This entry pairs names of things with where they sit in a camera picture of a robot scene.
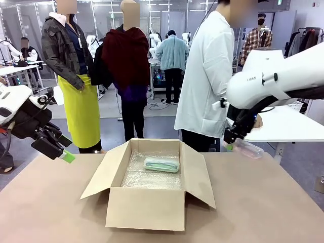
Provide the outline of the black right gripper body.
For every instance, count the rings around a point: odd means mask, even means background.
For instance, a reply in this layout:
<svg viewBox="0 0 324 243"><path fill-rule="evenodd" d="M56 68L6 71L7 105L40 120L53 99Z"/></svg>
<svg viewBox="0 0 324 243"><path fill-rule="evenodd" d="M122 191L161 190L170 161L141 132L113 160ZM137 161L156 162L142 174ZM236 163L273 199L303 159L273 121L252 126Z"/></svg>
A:
<svg viewBox="0 0 324 243"><path fill-rule="evenodd" d="M229 105L227 118L233 121L233 124L228 128L236 128L237 132L244 131L247 134L251 132L254 122L257 117L257 110L252 109L238 109Z"/></svg>

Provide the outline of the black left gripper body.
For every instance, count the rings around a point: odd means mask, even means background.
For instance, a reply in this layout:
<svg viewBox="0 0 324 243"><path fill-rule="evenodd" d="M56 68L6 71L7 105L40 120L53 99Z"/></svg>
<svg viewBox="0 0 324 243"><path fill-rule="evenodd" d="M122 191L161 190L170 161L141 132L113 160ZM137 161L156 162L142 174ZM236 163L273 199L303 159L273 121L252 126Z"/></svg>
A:
<svg viewBox="0 0 324 243"><path fill-rule="evenodd" d="M59 139L61 131L51 123L51 119L52 112L49 109L25 101L13 116L15 125L11 133L19 139L32 138L34 141Z"/></svg>

